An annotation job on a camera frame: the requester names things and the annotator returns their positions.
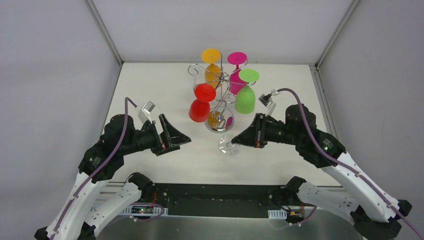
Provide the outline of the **green wine glass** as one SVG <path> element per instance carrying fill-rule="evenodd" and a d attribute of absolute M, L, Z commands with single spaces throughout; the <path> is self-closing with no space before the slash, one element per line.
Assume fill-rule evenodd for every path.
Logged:
<path fill-rule="evenodd" d="M 238 76 L 246 84 L 236 94 L 234 107 L 240 114 L 250 114 L 255 110 L 256 105 L 256 94 L 251 86 L 259 80 L 260 74 L 252 68 L 244 68 Z"/>

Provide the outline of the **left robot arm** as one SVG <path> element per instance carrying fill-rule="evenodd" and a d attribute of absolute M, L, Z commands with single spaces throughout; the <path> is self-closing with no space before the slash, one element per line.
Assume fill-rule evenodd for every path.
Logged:
<path fill-rule="evenodd" d="M 55 220 L 38 229 L 37 240 L 94 240 L 128 205 L 152 198 L 153 185 L 145 175 L 134 172 L 121 190 L 93 213 L 90 208 L 116 171 L 124 165 L 124 157 L 144 150 L 156 156 L 179 150 L 192 140 L 173 127 L 164 114 L 159 115 L 163 131 L 157 132 L 154 121 L 145 121 L 136 129 L 127 114 L 118 114 L 104 127 L 98 142 L 84 153 L 75 183 Z"/>

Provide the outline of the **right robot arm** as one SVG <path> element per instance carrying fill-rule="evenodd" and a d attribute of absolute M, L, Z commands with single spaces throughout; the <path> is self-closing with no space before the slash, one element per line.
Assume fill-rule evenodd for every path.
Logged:
<path fill-rule="evenodd" d="M 250 126 L 231 142 L 252 148 L 264 148 L 269 142 L 293 145 L 305 161 L 336 180 L 347 195 L 294 176 L 282 189 L 284 200 L 337 215 L 368 240 L 395 239 L 402 228 L 401 217 L 412 209 L 407 200 L 396 199 L 378 187 L 333 135 L 317 129 L 315 114 L 304 105 L 290 105 L 285 121 L 257 113 Z"/>

